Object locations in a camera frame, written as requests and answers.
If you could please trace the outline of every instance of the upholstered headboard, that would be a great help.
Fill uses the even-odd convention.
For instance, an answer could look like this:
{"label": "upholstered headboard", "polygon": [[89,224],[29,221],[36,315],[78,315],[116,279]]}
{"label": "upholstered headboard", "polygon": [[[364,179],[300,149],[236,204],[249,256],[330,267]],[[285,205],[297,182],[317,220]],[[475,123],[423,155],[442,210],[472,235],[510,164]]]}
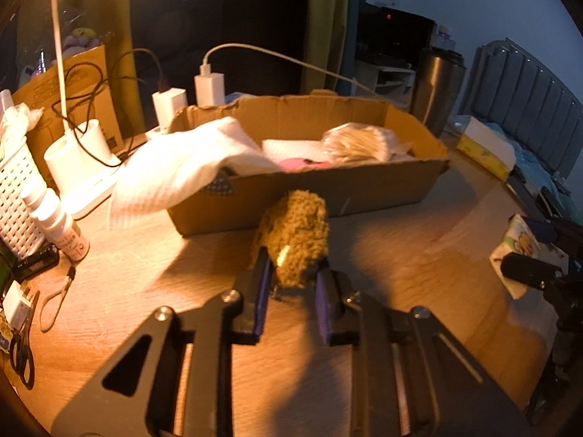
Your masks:
{"label": "upholstered headboard", "polygon": [[497,123],[565,178],[583,147],[581,102],[510,39],[478,49],[462,113]]}

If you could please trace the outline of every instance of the wooden desk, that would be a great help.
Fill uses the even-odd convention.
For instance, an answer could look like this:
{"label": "wooden desk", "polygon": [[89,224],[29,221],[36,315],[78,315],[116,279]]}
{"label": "wooden desk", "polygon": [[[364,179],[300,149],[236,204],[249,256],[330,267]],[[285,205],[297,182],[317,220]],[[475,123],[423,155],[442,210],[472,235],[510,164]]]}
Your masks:
{"label": "wooden desk", "polygon": [[[452,158],[424,201],[332,219],[330,262],[394,308],[428,306],[524,406],[550,351],[555,312],[538,291],[509,298],[488,256],[518,206],[487,172],[460,154]],[[80,222],[91,251],[53,330],[41,334],[34,318],[34,389],[5,366],[46,428],[157,306],[178,312],[198,306],[250,265],[252,231],[183,239],[162,212],[112,232],[104,228],[106,213],[104,204]],[[67,268],[63,260],[39,277],[41,302],[60,287]],[[347,435],[350,352],[322,345],[312,303],[308,293],[271,301],[261,343],[235,348],[236,435]]]}

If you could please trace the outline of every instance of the white bottle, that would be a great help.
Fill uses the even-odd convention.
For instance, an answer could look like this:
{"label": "white bottle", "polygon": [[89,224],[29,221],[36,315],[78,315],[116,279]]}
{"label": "white bottle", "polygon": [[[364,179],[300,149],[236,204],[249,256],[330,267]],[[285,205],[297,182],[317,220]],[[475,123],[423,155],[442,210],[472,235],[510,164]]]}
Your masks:
{"label": "white bottle", "polygon": [[36,220],[36,209],[43,202],[43,198],[47,192],[47,183],[40,174],[34,174],[31,178],[24,181],[22,190],[20,191],[20,198],[28,209],[29,216]]}
{"label": "white bottle", "polygon": [[89,240],[81,234],[73,217],[65,212],[54,190],[47,189],[42,202],[34,211],[33,218],[36,218],[36,224],[47,239],[72,261],[81,261],[87,256]]}

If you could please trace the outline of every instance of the desk lamp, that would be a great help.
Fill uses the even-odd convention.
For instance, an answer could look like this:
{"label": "desk lamp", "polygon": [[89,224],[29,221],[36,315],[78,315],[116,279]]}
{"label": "desk lamp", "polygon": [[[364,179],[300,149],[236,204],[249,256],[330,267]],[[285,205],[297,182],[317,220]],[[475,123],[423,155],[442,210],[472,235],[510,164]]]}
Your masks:
{"label": "desk lamp", "polygon": [[[51,13],[60,89],[60,109],[66,117],[65,71],[60,42],[58,0],[51,0]],[[44,159],[59,188],[63,207],[74,219],[79,219],[111,194],[122,166],[107,146],[98,120],[92,119],[79,125],[80,130],[84,132],[78,134],[79,141],[66,119],[63,119],[63,126],[64,136],[49,146]],[[79,145],[80,143],[88,152],[102,160],[103,164],[88,155]]]}

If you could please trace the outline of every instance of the plastic bag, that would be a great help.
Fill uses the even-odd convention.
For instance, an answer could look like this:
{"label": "plastic bag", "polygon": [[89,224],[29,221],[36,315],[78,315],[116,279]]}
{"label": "plastic bag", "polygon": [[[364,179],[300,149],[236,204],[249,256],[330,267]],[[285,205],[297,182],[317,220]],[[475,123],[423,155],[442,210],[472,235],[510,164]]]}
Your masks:
{"label": "plastic bag", "polygon": [[362,123],[347,123],[326,131],[322,143],[333,162],[388,162],[394,155],[411,149],[411,143],[401,143],[393,131]]}
{"label": "plastic bag", "polygon": [[[38,23],[35,31],[26,31],[26,37],[19,48],[17,68],[19,72],[18,88],[27,84],[32,78],[44,74],[56,65],[54,36],[52,33],[52,15],[44,5],[38,5],[33,11]],[[111,39],[113,33],[98,34],[92,27],[85,12],[75,6],[62,4],[60,20],[62,23],[61,45],[63,60],[89,51]]]}
{"label": "plastic bag", "polygon": [[4,155],[10,155],[18,149],[26,133],[37,126],[43,113],[44,108],[30,110],[25,103],[6,108],[0,119],[0,157],[2,159]]}

